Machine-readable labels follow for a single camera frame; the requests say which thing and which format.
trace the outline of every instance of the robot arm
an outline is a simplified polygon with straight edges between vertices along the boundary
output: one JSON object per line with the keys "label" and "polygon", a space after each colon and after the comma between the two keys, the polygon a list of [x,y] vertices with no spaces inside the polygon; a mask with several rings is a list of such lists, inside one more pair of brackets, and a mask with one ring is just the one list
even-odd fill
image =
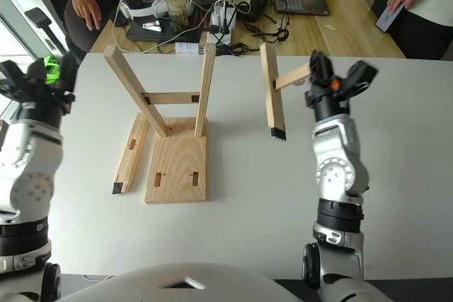
{"label": "robot arm", "polygon": [[349,99],[365,91],[377,70],[358,62],[348,77],[334,76],[330,60],[314,52],[310,60],[311,88],[306,104],[314,110],[313,133],[318,216],[315,243],[304,249],[302,277],[325,302],[390,301],[363,281],[362,194],[369,189],[367,169],[360,160],[360,142]]}
{"label": "robot arm", "polygon": [[75,65],[64,57],[60,80],[48,86],[41,59],[26,75],[10,61],[0,64],[0,93],[21,104],[0,153],[0,301],[59,297],[59,267],[47,263],[47,215],[62,161],[59,124],[74,100],[67,91],[73,91]]}

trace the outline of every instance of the wooden desk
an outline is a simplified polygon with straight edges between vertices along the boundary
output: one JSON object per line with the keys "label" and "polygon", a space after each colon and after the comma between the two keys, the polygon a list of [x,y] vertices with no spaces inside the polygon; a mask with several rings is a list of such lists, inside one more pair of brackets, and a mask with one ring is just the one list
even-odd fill
{"label": "wooden desk", "polygon": [[[276,44],[278,55],[310,55],[313,50],[321,50],[331,56],[404,58],[390,35],[382,33],[375,26],[376,17],[365,0],[326,1],[331,10],[330,16],[290,16],[289,38]],[[275,12],[272,4],[268,4],[265,13],[275,20],[280,20],[282,15]],[[105,46],[114,44],[112,25],[109,21],[104,27],[91,52],[103,52]],[[274,23],[265,17],[261,17],[255,25],[265,32],[275,31]],[[127,51],[139,52],[140,49],[147,50],[155,45],[153,42],[128,40],[123,28],[114,28],[114,33],[120,47]],[[233,42],[243,42],[251,49],[257,49],[263,41],[252,37],[243,23],[238,22],[233,30]],[[171,51],[173,48],[174,44],[168,44],[161,49]]]}

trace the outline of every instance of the wooden stick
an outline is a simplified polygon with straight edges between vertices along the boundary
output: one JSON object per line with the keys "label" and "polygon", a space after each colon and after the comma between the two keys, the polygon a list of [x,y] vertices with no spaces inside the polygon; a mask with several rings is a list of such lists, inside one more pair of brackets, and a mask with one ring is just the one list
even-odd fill
{"label": "wooden stick", "polygon": [[108,45],[104,50],[104,58],[158,135],[162,138],[166,137],[167,131],[164,119],[156,107],[154,105],[148,105],[143,98],[142,93],[145,90],[121,51],[116,45]]}
{"label": "wooden stick", "polygon": [[161,93],[143,93],[144,98],[148,98],[153,105],[156,104],[192,104],[198,103],[200,99],[199,92],[161,92]]}
{"label": "wooden stick", "polygon": [[137,165],[139,163],[140,155],[142,154],[148,127],[148,119],[144,114],[137,113],[125,150],[122,153],[120,167],[115,176],[113,194],[129,192],[135,173],[137,172]]}
{"label": "wooden stick", "polygon": [[310,65],[302,65],[297,69],[288,72],[284,76],[278,77],[275,80],[275,90],[280,90],[281,88],[294,84],[298,81],[302,81],[300,83],[300,85],[302,85],[308,77],[310,77]]}
{"label": "wooden stick", "polygon": [[277,57],[271,44],[263,43],[260,46],[261,67],[264,75],[266,112],[270,135],[286,140],[285,116],[283,115],[282,94],[274,90],[274,81],[278,78]]}
{"label": "wooden stick", "polygon": [[205,124],[207,100],[210,96],[212,70],[214,69],[215,44],[206,44],[203,57],[203,70],[201,75],[200,101],[198,102],[197,120],[195,122],[195,136],[201,137]]}

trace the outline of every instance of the wooden base board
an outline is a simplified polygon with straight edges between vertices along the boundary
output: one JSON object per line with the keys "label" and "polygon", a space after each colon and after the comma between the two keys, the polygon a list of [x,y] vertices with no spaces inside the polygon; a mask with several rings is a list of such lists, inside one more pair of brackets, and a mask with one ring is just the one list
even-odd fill
{"label": "wooden base board", "polygon": [[166,118],[168,136],[154,137],[147,204],[207,200],[207,120],[202,137],[195,136],[191,118]]}

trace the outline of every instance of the mortise slot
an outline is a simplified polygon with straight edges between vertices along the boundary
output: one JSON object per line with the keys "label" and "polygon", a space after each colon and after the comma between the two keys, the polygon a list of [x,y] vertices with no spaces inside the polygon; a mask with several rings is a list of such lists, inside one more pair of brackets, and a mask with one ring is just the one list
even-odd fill
{"label": "mortise slot", "polygon": [[161,186],[161,178],[162,178],[162,173],[156,173],[156,175],[154,176],[154,186],[155,187]]}
{"label": "mortise slot", "polygon": [[137,143],[137,141],[135,139],[132,139],[129,144],[129,150],[134,150],[136,143]]}
{"label": "mortise slot", "polygon": [[197,187],[198,186],[198,172],[194,171],[193,176],[192,176],[192,186]]}

